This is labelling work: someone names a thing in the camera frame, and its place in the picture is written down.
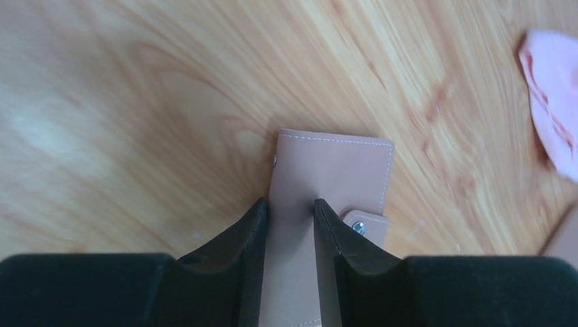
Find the wallet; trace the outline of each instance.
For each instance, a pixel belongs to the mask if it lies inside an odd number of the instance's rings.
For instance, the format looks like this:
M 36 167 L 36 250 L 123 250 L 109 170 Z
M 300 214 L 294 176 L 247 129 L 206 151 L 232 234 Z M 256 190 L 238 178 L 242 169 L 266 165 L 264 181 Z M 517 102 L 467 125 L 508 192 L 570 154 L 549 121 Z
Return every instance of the wallet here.
M 282 129 L 269 189 L 260 326 L 321 325 L 313 204 L 324 198 L 381 247 L 393 165 L 390 140 Z

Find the folded cloth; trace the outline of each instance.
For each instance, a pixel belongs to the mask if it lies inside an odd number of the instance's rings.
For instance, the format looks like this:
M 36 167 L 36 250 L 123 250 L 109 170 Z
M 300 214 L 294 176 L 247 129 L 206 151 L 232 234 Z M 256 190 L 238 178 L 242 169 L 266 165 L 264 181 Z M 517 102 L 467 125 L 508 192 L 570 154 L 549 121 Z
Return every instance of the folded cloth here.
M 519 56 L 538 136 L 558 173 L 578 182 L 578 40 L 529 31 Z

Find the pink fabric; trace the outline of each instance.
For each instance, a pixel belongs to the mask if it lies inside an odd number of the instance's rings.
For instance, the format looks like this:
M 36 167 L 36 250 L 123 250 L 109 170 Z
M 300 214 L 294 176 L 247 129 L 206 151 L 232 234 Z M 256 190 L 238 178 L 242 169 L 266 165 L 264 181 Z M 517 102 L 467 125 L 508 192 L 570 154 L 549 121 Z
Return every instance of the pink fabric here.
M 519 56 L 538 136 L 558 173 L 578 182 L 578 40 L 529 31 Z

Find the pink object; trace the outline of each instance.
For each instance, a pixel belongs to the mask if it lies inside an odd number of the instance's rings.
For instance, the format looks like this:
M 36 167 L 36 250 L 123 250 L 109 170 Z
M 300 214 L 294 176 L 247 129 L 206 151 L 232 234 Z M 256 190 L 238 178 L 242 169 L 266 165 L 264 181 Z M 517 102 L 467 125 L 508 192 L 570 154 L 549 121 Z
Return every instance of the pink object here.
M 558 173 L 578 182 L 578 40 L 529 31 L 519 56 L 538 136 Z

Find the wood grain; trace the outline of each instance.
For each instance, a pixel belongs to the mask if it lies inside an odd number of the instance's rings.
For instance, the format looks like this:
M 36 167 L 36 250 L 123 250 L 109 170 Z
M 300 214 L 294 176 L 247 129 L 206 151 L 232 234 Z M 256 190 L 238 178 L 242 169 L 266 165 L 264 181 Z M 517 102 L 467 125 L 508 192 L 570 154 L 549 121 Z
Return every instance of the wood grain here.
M 516 48 L 574 0 L 0 1 L 0 258 L 183 255 L 267 194 L 276 132 L 396 143 L 384 247 L 536 253 L 578 187 Z

